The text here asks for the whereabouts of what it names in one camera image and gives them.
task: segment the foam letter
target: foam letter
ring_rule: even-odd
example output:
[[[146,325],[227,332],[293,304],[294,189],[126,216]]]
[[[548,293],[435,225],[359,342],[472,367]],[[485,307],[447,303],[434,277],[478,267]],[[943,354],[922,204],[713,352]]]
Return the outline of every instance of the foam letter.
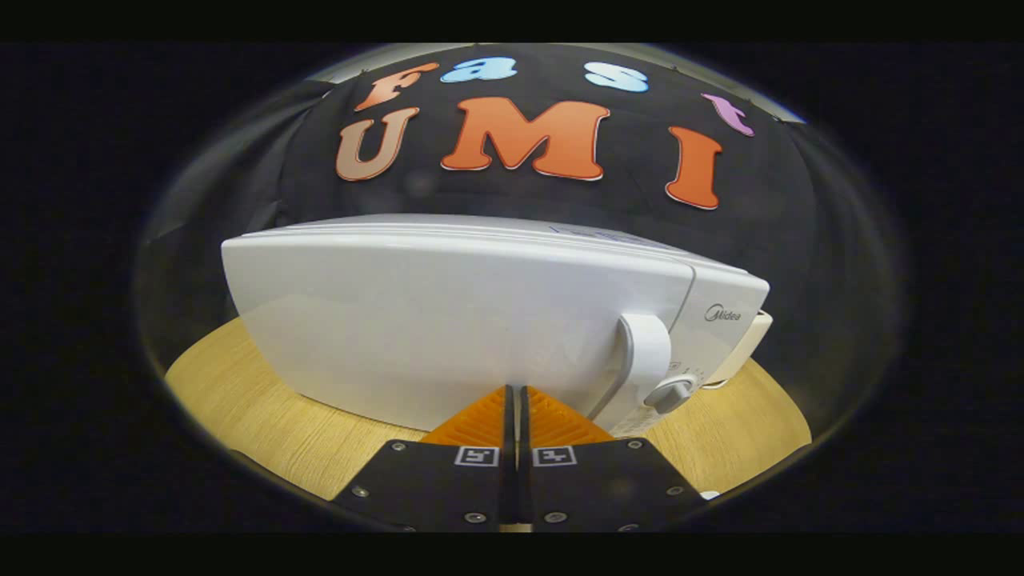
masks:
[[[729,100],[725,98],[719,96],[713,96],[711,94],[700,94],[700,95],[708,98],[709,100],[712,101],[712,104],[715,105],[715,111],[718,112],[719,117],[721,117],[722,120],[725,120],[725,123],[728,124],[733,130],[739,132],[744,136],[754,135],[754,128],[751,128],[750,126],[744,126],[743,123],[740,122],[739,120],[740,116],[746,118],[746,115],[743,114],[741,110],[733,107],[731,104],[729,104]]]
[[[441,82],[455,83],[467,80],[501,80],[515,76],[512,70],[515,60],[512,58],[493,57],[464,61],[455,66],[455,70],[441,76]]]
[[[679,169],[676,179],[665,187],[665,192],[673,200],[714,210],[718,208],[718,197],[712,191],[715,179],[715,155],[722,152],[722,145],[708,136],[672,126],[669,128],[679,140]]]
[[[373,160],[359,161],[359,149],[367,129],[373,126],[373,120],[360,120],[350,124],[341,131],[341,143],[338,145],[338,158],[335,160],[335,170],[338,175],[348,181],[369,180],[387,170],[398,156],[401,148],[401,135],[406,131],[409,119],[419,114],[418,108],[403,108],[388,114],[381,119],[384,123],[384,138],[380,151]]]
[[[430,72],[437,68],[437,63],[432,61],[381,78],[374,82],[374,89],[370,91],[370,95],[367,96],[367,99],[362,100],[362,104],[355,107],[355,112],[398,97],[398,92],[394,91],[395,88],[408,88],[412,86],[420,79],[421,72]]]
[[[633,69],[600,61],[587,63],[584,69],[591,73],[584,78],[598,86],[609,86],[627,92],[647,91],[647,77]]]
[[[587,102],[557,102],[532,122],[512,100],[502,97],[470,98],[459,102],[466,112],[455,151],[441,160],[449,170],[482,170],[490,165],[483,154],[487,136],[502,164],[514,170],[537,147],[547,140],[544,156],[534,169],[548,176],[597,180],[604,170],[595,162],[597,128],[608,109]]]

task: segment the microwave door handle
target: microwave door handle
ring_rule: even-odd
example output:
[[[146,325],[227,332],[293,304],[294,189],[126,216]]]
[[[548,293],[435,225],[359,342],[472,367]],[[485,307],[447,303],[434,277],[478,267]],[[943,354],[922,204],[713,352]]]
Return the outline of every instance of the microwave door handle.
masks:
[[[590,414],[595,424],[609,431],[643,408],[643,400],[669,372],[672,356],[669,330],[656,316],[624,314],[618,332],[626,343],[623,366]]]

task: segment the midea logo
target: midea logo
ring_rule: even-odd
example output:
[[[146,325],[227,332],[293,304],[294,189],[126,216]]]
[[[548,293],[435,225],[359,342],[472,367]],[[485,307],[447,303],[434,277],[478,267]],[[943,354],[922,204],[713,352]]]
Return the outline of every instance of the midea logo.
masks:
[[[716,320],[739,320],[739,315],[725,310],[722,304],[712,304],[705,313],[705,320],[715,322]]]

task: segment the wooden tabletop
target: wooden tabletop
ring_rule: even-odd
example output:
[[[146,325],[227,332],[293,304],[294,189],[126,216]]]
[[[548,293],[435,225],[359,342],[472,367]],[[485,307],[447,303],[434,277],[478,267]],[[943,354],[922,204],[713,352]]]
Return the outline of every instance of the wooden tabletop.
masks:
[[[274,373],[241,319],[171,366],[167,383],[225,447],[333,499],[391,439],[426,433],[371,420],[298,395]],[[725,493],[768,469],[811,433],[781,386],[753,360],[718,389],[700,389],[644,435],[694,488]]]

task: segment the letter m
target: letter m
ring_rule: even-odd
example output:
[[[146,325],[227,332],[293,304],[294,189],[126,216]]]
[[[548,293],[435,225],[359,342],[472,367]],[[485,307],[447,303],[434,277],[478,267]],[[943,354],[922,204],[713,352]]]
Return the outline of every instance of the letter m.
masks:
[[[548,176],[597,180],[604,170],[595,161],[597,128],[611,115],[608,109],[587,102],[561,101],[534,119],[519,112],[508,98],[470,98],[459,102],[466,119],[455,151],[441,160],[449,170],[482,170],[490,166],[483,153],[487,136],[502,164],[518,168],[547,140],[544,156],[534,161],[534,169]]]

